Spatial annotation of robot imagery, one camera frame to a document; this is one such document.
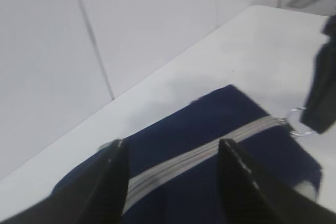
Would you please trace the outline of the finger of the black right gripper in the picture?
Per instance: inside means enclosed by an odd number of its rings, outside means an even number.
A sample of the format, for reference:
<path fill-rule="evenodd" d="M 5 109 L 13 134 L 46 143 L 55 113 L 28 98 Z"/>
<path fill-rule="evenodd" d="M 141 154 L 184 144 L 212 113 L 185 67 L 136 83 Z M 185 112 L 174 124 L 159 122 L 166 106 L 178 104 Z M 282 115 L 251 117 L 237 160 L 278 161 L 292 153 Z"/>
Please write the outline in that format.
<path fill-rule="evenodd" d="M 335 16 L 331 16 L 322 33 L 328 41 L 318 51 L 309 95 L 301 123 L 323 134 L 335 123 Z"/>

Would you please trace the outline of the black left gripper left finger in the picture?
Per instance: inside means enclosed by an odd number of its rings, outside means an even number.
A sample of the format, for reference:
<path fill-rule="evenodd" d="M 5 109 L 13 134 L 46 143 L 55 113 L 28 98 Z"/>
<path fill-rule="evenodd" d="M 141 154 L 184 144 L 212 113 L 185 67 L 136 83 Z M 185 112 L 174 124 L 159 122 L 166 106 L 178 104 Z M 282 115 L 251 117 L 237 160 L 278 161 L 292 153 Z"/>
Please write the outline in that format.
<path fill-rule="evenodd" d="M 127 143 L 115 140 L 44 200 L 4 223 L 120 223 L 129 184 Z"/>

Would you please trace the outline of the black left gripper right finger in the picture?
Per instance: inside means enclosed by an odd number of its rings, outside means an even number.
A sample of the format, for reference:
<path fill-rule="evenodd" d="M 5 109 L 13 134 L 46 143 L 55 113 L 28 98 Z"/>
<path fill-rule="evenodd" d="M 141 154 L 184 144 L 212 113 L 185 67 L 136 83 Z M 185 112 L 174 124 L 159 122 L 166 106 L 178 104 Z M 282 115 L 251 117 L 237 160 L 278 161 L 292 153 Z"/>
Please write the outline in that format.
<path fill-rule="evenodd" d="M 275 179 L 233 140 L 219 142 L 217 187 L 228 223 L 335 223 L 335 213 Z"/>

